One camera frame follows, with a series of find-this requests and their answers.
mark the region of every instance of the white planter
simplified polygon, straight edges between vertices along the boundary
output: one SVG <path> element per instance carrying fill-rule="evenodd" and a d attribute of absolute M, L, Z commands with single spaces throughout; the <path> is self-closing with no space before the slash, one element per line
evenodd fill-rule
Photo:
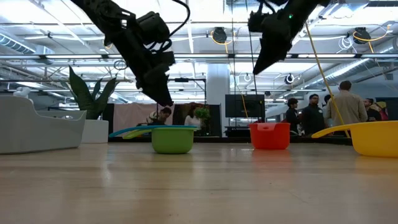
<path fill-rule="evenodd" d="M 108 143 L 108 121 L 86 120 L 81 143 Z"/>

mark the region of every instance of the wooden table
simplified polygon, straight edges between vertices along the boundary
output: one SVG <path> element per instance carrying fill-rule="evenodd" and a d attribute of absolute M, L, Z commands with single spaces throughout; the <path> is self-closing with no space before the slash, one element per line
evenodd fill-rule
<path fill-rule="evenodd" d="M 398 159 L 350 146 L 148 143 L 0 156 L 1 224 L 398 223 Z"/>

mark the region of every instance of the orange bucket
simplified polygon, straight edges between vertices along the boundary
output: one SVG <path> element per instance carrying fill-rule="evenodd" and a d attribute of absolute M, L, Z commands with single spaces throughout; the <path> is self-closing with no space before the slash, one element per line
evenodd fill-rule
<path fill-rule="evenodd" d="M 283 150 L 290 144 L 289 123 L 249 124 L 251 144 L 256 149 Z"/>

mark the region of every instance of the potted plant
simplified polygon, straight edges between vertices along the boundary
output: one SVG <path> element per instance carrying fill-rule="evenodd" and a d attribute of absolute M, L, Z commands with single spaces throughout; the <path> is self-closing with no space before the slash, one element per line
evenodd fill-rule
<path fill-rule="evenodd" d="M 201 130 L 200 135 L 206 135 L 207 129 L 207 120 L 210 118 L 210 111 L 207 108 L 201 107 L 195 110 L 195 116 L 200 119 L 201 122 Z"/>
<path fill-rule="evenodd" d="M 72 93 L 79 109 L 87 111 L 86 123 L 83 131 L 82 143 L 108 142 L 108 121 L 98 120 L 105 110 L 109 97 L 116 88 L 116 78 L 111 79 L 100 93 L 102 79 L 95 83 L 93 92 L 90 93 L 87 84 L 69 66 L 70 87 L 62 83 Z"/>

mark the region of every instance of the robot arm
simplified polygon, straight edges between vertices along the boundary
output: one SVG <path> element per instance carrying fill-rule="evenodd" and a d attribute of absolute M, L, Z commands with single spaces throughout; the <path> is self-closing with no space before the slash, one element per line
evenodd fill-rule
<path fill-rule="evenodd" d="M 260 2 L 259 10 L 251 12 L 248 27 L 250 32 L 262 32 L 261 51 L 254 66 L 253 74 L 257 75 L 273 63 L 286 58 L 292 48 L 292 40 L 302 29 L 305 21 L 318 4 L 327 6 L 330 0 L 269 0 L 280 6 L 286 6 L 275 12 L 266 0 Z M 263 14 L 265 4 L 272 14 Z"/>
<path fill-rule="evenodd" d="M 181 28 L 190 17 L 189 7 L 180 0 L 172 0 L 187 8 L 185 22 L 170 33 L 166 23 L 158 13 L 148 12 L 136 15 L 120 8 L 112 0 L 72 0 L 81 8 L 105 35 L 104 44 L 111 43 L 117 48 L 126 64 L 136 76 L 137 88 L 162 106 L 171 106 L 165 74 L 175 63 L 174 53 L 165 52 L 172 45 L 170 36 Z M 160 49 L 154 50 L 156 44 Z"/>

